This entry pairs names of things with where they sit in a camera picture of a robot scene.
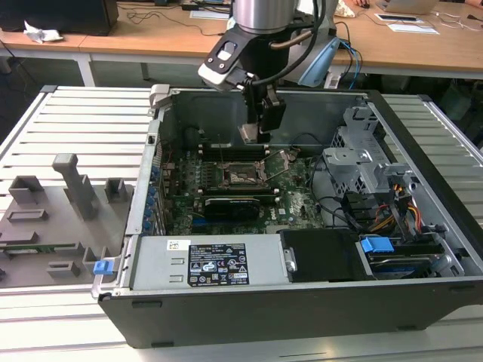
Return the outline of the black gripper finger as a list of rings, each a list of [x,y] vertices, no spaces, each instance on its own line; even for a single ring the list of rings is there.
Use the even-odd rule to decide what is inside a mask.
[[[259,143],[270,141],[270,133],[280,128],[286,110],[285,101],[277,94],[262,99],[259,117]]]
[[[263,114],[263,88],[245,88],[244,99],[248,112],[248,124],[258,124]]]

